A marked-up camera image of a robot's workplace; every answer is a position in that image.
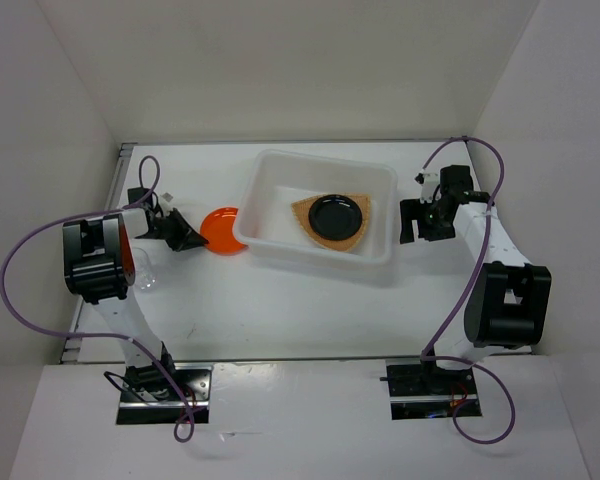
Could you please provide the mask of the orange round plate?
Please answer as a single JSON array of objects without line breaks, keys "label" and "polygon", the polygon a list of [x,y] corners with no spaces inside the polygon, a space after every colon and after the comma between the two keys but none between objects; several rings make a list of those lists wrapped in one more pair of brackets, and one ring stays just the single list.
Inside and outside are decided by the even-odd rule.
[{"label": "orange round plate", "polygon": [[221,207],[204,218],[200,226],[200,234],[207,240],[205,244],[207,250],[218,255],[234,255],[247,248],[233,233],[237,214],[236,207]]}]

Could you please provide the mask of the clear plastic cup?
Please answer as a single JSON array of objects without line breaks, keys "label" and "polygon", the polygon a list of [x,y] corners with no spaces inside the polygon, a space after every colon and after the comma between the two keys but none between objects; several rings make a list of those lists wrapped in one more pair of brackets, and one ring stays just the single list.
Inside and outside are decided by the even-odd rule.
[{"label": "clear plastic cup", "polygon": [[156,286],[157,277],[148,253],[139,247],[131,249],[135,266],[134,287],[140,291],[149,291]]}]

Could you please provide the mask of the black round plate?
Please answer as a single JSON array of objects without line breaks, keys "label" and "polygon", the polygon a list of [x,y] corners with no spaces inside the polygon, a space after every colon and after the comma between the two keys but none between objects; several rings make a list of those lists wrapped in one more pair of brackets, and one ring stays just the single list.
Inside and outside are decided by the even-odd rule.
[{"label": "black round plate", "polygon": [[309,225],[319,237],[344,241],[362,227],[363,214],[359,205],[345,195],[330,194],[313,202],[308,213]]}]

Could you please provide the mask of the woven bamboo tray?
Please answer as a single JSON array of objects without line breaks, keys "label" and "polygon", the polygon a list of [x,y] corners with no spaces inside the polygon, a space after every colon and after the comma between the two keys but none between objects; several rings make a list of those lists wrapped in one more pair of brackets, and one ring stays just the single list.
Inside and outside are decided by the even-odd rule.
[{"label": "woven bamboo tray", "polygon": [[371,218],[367,194],[325,194],[291,204],[301,229],[318,246],[352,252],[363,239]]}]

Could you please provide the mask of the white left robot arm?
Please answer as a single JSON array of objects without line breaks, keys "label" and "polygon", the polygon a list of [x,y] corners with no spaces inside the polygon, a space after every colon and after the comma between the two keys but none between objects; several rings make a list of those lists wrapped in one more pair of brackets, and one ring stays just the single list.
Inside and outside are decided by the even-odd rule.
[{"label": "white left robot arm", "polygon": [[[293,208],[301,225],[311,227],[315,221],[330,225],[337,206],[350,212],[353,223],[350,237],[334,240],[313,234],[315,248],[282,245],[284,258],[344,268],[351,264],[348,255],[369,225],[371,210],[385,206],[385,216],[394,215],[396,192],[379,198],[370,195],[331,194],[301,201]],[[63,223],[64,280],[68,290],[85,302],[100,308],[108,324],[115,327],[113,338],[123,348],[126,371],[113,385],[120,392],[139,396],[146,391],[157,400],[189,397],[180,381],[164,343],[154,335],[135,300],[135,264],[126,223],[133,216],[140,220],[138,236],[161,240],[174,252],[204,247],[215,253],[233,254],[244,249],[233,235],[235,208],[211,212],[199,229],[194,229],[181,212],[169,206],[149,188],[137,187],[129,192],[130,204],[119,210],[92,212],[69,218]]]}]

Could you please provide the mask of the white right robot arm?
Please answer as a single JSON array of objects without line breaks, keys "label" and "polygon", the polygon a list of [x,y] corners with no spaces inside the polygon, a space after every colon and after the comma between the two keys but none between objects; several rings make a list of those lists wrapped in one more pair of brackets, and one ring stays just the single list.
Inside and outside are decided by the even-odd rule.
[{"label": "white right robot arm", "polygon": [[552,277],[514,245],[486,192],[474,188],[467,166],[451,165],[416,177],[421,195],[400,204],[404,240],[461,239],[476,265],[470,286],[454,313],[463,332],[439,337],[427,348],[418,381],[430,393],[452,385],[483,358],[535,346],[542,338]]}]

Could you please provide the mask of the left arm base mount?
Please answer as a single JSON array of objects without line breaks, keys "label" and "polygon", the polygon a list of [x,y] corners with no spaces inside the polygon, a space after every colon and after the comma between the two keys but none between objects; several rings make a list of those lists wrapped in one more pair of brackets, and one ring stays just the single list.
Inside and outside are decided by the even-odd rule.
[{"label": "left arm base mount", "polygon": [[[129,371],[124,375],[105,371],[103,376],[119,392],[117,425],[173,424],[176,420],[190,423],[185,403],[161,375],[158,375],[158,389],[155,392],[144,386],[132,385]],[[212,367],[177,363],[174,380],[193,409],[195,424],[208,424]]]}]

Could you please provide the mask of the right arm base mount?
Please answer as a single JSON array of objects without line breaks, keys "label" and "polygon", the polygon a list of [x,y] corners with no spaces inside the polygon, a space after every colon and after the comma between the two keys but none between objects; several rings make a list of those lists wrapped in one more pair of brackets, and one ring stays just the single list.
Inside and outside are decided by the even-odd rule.
[{"label": "right arm base mount", "polygon": [[477,387],[471,368],[445,370],[418,359],[387,361],[379,381],[388,389],[393,420],[480,417]]}]

